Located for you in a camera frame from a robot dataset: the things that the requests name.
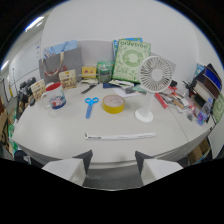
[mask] fan base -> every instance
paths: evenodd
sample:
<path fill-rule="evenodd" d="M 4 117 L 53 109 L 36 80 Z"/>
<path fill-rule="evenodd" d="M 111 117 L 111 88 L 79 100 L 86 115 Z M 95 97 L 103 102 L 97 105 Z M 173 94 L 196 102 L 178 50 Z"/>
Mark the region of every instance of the fan base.
<path fill-rule="evenodd" d="M 142 122 L 151 122 L 153 120 L 152 112 L 149 111 L 146 116 L 143 116 L 142 114 L 143 114 L 143 108 L 136 110 L 135 111 L 136 119 Z"/>

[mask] paper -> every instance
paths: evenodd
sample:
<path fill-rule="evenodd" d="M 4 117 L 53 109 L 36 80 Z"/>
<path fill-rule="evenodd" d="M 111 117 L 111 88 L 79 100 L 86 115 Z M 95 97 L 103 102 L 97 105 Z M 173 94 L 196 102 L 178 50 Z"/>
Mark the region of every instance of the paper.
<path fill-rule="evenodd" d="M 130 97 L 130 96 L 137 96 L 140 95 L 141 93 L 129 93 L 126 94 L 125 91 L 121 88 L 113 88 L 114 92 L 117 93 L 119 96 L 125 98 L 125 97 Z"/>

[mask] floor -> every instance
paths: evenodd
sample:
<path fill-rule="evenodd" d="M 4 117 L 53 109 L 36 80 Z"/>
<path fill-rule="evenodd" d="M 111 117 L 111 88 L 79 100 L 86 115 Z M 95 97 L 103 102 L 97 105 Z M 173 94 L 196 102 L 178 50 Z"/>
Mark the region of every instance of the floor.
<path fill-rule="evenodd" d="M 16 107 L 17 99 L 11 98 L 6 110 L 9 113 L 11 109 Z M 14 160 L 13 156 L 6 150 L 1 150 L 1 158 Z M 178 161 L 183 167 L 189 165 L 188 160 L 185 158 L 181 161 Z M 123 168 L 114 168 L 114 169 L 91 169 L 88 170 L 87 177 L 83 183 L 85 188 L 94 188 L 94 189 L 105 189 L 105 190 L 124 190 L 124 189 L 133 189 L 140 188 L 143 186 L 141 177 L 139 175 L 137 165 L 123 167 Z"/>

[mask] blue scissors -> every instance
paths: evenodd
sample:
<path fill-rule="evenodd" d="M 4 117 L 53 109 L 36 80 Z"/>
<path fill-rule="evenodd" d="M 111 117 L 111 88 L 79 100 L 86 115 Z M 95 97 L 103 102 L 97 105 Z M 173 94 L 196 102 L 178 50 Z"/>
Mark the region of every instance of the blue scissors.
<path fill-rule="evenodd" d="M 91 111 L 92 111 L 92 107 L 94 103 L 97 103 L 99 101 L 98 97 L 94 97 L 93 99 L 90 98 L 86 98 L 85 102 L 89 104 L 87 111 L 86 111 L 86 118 L 89 118 Z"/>

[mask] white fan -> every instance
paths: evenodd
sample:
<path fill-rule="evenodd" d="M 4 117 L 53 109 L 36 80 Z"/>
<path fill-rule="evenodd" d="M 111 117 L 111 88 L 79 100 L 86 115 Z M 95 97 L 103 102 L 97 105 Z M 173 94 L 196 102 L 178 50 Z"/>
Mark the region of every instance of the white fan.
<path fill-rule="evenodd" d="M 141 88 L 147 91 L 143 108 L 135 111 L 135 117 L 143 122 L 151 122 L 153 114 L 150 111 L 155 93 L 162 92 L 172 82 L 173 70 L 162 57 L 151 56 L 142 61 L 138 70 Z"/>

